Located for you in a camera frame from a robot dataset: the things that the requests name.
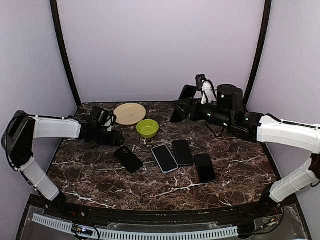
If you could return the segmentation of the black phone case bottom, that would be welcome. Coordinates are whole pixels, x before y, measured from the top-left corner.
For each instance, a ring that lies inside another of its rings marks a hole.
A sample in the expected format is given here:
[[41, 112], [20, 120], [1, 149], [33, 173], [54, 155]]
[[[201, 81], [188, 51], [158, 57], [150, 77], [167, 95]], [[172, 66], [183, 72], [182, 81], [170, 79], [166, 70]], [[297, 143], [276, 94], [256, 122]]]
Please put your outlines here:
[[120, 147], [113, 154], [131, 174], [143, 167], [143, 162], [126, 146]]

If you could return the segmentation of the lavender phone case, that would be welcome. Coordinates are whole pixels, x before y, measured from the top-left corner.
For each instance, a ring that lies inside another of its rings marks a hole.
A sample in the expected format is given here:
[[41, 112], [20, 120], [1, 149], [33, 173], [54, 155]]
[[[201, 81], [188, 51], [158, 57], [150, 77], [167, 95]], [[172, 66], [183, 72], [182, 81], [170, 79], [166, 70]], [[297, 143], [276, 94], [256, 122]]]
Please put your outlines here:
[[162, 173], [167, 174], [179, 168], [178, 163], [165, 144], [153, 147], [151, 152]]

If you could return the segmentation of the black phone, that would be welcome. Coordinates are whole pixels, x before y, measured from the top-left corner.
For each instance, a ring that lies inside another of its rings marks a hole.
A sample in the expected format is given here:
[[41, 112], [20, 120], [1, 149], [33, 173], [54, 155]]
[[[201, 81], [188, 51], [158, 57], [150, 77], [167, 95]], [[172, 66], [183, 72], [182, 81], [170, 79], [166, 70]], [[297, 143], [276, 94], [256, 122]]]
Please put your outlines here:
[[207, 153], [194, 156], [194, 162], [200, 183], [213, 183], [217, 180], [211, 156]]

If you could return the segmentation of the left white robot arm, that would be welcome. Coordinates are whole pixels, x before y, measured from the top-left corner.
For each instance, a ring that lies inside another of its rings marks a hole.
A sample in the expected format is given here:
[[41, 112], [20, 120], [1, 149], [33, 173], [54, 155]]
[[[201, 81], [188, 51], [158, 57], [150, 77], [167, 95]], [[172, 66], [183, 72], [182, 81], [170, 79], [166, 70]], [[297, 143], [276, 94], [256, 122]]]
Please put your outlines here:
[[92, 112], [86, 120], [71, 116], [32, 115], [18, 110], [1, 138], [1, 145], [10, 167], [22, 175], [28, 185], [51, 202], [51, 210], [60, 218], [71, 213], [65, 195], [36, 160], [35, 150], [41, 143], [58, 144], [62, 140], [81, 140], [88, 144], [119, 147], [123, 133], [113, 128], [116, 116], [103, 109]]

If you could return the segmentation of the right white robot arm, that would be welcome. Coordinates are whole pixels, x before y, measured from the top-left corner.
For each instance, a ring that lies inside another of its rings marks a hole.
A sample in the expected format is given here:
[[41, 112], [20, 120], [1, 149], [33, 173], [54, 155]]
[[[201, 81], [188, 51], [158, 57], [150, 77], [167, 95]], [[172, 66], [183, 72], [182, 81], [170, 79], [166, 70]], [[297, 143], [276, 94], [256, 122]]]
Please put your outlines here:
[[303, 149], [311, 153], [303, 165], [281, 180], [266, 187], [255, 205], [255, 213], [266, 217], [290, 195], [320, 180], [320, 126], [279, 119], [272, 114], [249, 112], [243, 106], [243, 91], [231, 84], [214, 90], [205, 83], [199, 88], [202, 98], [184, 98], [173, 106], [183, 120], [204, 120], [226, 129], [241, 140], [275, 143]]

